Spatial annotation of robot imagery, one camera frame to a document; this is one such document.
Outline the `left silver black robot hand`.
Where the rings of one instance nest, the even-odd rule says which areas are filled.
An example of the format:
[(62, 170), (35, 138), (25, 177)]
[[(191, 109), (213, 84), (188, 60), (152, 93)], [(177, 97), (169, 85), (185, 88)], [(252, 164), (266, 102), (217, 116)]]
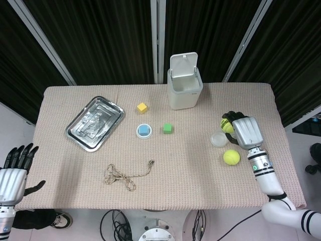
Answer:
[(14, 147), (8, 153), (1, 168), (1, 206), (15, 206), (23, 197), (37, 192), (45, 185), (46, 181), (42, 180), (36, 186), (26, 188), (28, 174), (38, 149), (38, 146), (30, 143)]

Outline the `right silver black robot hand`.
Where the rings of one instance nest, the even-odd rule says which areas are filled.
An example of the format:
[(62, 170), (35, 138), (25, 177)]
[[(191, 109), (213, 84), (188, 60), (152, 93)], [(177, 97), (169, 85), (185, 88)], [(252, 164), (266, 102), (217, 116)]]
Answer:
[(229, 111), (223, 114), (222, 118), (226, 118), (234, 130), (232, 134), (225, 133), (230, 143), (247, 151), (262, 145), (263, 136), (254, 117), (244, 115), (242, 112)]

